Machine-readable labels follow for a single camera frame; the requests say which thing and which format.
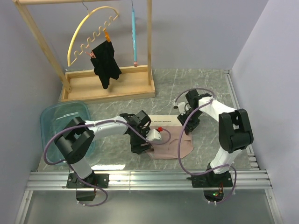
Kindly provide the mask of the pink clip on yellow hanger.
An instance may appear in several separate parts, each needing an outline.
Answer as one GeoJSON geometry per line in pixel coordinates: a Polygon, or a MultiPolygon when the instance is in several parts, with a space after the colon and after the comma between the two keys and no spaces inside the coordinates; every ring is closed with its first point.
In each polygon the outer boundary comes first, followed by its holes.
{"type": "Polygon", "coordinates": [[[90,56],[90,58],[96,58],[95,54],[93,53],[93,51],[90,52],[85,52],[88,56],[90,56]]]}

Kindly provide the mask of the blue wavy hanger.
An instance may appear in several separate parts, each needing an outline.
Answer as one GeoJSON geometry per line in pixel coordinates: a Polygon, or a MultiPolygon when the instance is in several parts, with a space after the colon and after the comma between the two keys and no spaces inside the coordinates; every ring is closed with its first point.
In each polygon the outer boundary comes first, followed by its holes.
{"type": "Polygon", "coordinates": [[[135,11],[133,1],[131,1],[131,25],[132,25],[132,44],[133,44],[133,57],[134,57],[134,66],[138,66],[138,59],[137,59],[137,43],[136,43],[136,26],[135,26],[135,11]]]}

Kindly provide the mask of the black underwear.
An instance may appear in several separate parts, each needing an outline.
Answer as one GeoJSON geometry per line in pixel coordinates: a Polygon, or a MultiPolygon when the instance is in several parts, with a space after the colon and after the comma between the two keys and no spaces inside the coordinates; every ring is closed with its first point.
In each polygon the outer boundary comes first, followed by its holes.
{"type": "Polygon", "coordinates": [[[111,42],[104,41],[92,50],[94,57],[91,62],[94,66],[94,73],[100,79],[103,89],[110,85],[110,79],[117,80],[122,73],[114,59],[114,48],[111,42]]]}

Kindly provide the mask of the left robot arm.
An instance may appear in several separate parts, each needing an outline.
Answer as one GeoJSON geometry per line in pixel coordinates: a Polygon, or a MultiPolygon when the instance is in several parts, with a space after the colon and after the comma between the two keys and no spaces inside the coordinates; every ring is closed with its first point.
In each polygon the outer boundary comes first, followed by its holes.
{"type": "Polygon", "coordinates": [[[150,128],[151,119],[146,112],[137,114],[122,113],[112,119],[84,121],[76,117],[64,128],[65,133],[54,143],[64,159],[78,175],[78,183],[88,188],[94,183],[93,171],[85,154],[94,140],[111,135],[130,136],[131,152],[141,154],[150,149],[151,142],[160,141],[161,134],[150,128]]]}

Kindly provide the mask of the aluminium rail frame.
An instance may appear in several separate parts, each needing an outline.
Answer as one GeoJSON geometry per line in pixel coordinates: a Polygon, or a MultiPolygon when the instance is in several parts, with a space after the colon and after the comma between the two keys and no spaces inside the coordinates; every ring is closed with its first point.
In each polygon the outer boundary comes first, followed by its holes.
{"type": "MultiPolygon", "coordinates": [[[[157,69],[154,71],[157,97],[140,100],[88,102],[92,119],[104,119],[120,112],[176,115],[172,101],[184,89],[201,85],[212,89],[218,100],[239,107],[230,70],[157,69]]],[[[206,168],[219,144],[217,123],[201,117],[193,132],[194,151],[184,160],[191,171],[206,168]]],[[[42,160],[31,172],[17,216],[17,224],[283,224],[272,184],[266,170],[256,161],[252,146],[235,160],[238,169],[235,195],[215,205],[205,200],[200,188],[193,188],[189,176],[177,161],[155,161],[147,155],[131,154],[124,146],[128,137],[109,137],[96,142],[88,161],[93,168],[109,173],[108,201],[99,207],[77,204],[75,189],[67,189],[66,166],[50,167],[42,160]]]]}

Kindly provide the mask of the pink and cream underwear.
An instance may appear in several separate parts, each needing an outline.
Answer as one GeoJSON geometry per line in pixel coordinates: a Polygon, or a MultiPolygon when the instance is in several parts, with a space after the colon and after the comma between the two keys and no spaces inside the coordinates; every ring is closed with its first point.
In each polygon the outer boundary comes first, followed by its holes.
{"type": "Polygon", "coordinates": [[[176,115],[149,115],[151,119],[150,127],[163,128],[168,130],[161,132],[162,141],[169,140],[163,145],[153,145],[152,149],[146,151],[151,159],[170,160],[178,158],[178,140],[182,130],[182,124],[176,115]]]}

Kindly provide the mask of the clear blue plastic basin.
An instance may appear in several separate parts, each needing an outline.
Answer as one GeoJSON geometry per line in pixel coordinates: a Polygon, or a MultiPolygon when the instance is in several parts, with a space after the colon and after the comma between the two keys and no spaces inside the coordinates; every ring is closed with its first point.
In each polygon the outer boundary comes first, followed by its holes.
{"type": "MultiPolygon", "coordinates": [[[[83,101],[74,100],[58,103],[46,108],[40,117],[42,145],[45,148],[49,140],[56,135],[75,117],[91,120],[87,105],[83,101]]],[[[95,142],[91,143],[86,158],[90,159],[95,150],[95,142]]],[[[47,160],[51,163],[63,160],[64,157],[54,143],[47,151],[47,160]]]]}

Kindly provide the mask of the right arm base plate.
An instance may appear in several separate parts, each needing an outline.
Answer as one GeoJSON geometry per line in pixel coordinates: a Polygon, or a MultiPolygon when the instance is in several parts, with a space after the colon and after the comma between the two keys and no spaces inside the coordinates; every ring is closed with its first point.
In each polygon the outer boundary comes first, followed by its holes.
{"type": "Polygon", "coordinates": [[[232,177],[227,171],[222,174],[215,174],[214,172],[205,175],[192,175],[187,178],[191,180],[193,188],[216,188],[216,187],[232,187],[232,177]]]}

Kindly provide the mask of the wooden hanging rack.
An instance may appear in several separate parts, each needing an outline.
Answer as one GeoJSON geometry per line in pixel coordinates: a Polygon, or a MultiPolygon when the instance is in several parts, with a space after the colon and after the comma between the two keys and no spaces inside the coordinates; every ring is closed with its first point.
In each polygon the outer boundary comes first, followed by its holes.
{"type": "Polygon", "coordinates": [[[147,59],[146,65],[121,67],[121,76],[112,80],[107,89],[100,86],[100,79],[93,70],[64,72],[48,46],[33,17],[28,5],[60,4],[60,0],[15,0],[23,20],[38,42],[42,52],[58,75],[63,88],[61,101],[82,100],[85,102],[109,102],[139,98],[152,98],[156,95],[152,75],[152,2],[147,1],[147,59]]]}

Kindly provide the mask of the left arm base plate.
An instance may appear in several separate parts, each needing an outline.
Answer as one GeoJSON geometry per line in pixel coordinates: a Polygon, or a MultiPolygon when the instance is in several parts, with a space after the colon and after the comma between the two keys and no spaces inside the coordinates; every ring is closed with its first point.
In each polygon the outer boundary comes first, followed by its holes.
{"type": "Polygon", "coordinates": [[[83,179],[84,183],[78,179],[75,173],[68,175],[66,184],[67,189],[82,189],[82,188],[95,188],[95,186],[106,189],[109,183],[109,174],[91,174],[90,176],[83,179]]]}

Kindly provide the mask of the orange clip on yellow hanger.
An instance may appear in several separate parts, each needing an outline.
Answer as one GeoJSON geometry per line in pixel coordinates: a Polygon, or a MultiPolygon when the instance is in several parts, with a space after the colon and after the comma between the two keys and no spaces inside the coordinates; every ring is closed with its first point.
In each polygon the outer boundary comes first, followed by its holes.
{"type": "Polygon", "coordinates": [[[104,31],[106,40],[107,40],[108,42],[111,42],[110,35],[109,35],[109,33],[107,32],[107,30],[104,29],[103,31],[104,31]]]}

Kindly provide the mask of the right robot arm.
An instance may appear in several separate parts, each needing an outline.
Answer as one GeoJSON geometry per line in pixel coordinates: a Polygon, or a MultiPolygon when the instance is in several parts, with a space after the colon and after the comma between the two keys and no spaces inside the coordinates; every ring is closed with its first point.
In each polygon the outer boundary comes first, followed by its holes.
{"type": "Polygon", "coordinates": [[[199,125],[199,117],[203,113],[218,122],[220,148],[205,172],[192,174],[194,177],[204,176],[206,182],[215,187],[229,172],[237,155],[253,143],[254,136],[246,110],[220,103],[211,90],[205,89],[204,94],[199,94],[199,90],[196,87],[183,91],[187,103],[179,103],[175,99],[173,107],[180,112],[178,120],[183,126],[182,133],[190,134],[199,125]]]}

